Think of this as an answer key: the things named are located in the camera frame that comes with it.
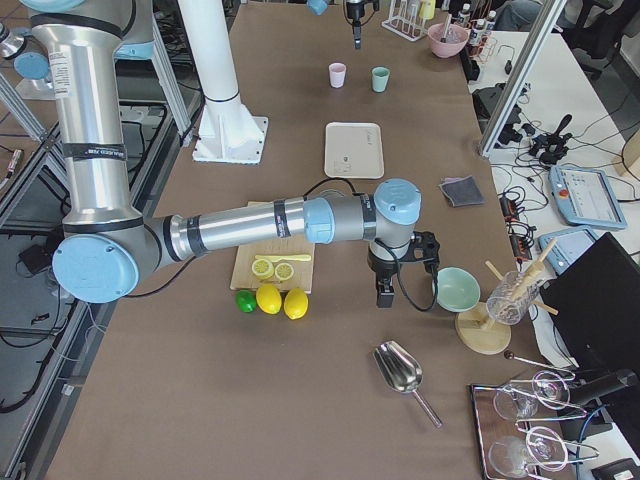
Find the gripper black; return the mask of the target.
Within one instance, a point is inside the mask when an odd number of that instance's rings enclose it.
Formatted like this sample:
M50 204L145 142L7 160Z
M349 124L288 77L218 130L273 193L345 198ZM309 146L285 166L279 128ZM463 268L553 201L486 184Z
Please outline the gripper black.
M366 6L371 5L374 12L380 10L379 0L345 0L344 7L346 9L346 17L352 22L352 32L354 38L355 49L360 49L362 46L362 26L366 13Z
M391 308L395 298L393 277L399 272L395 251L384 242L370 242L368 265L376 277L376 306Z

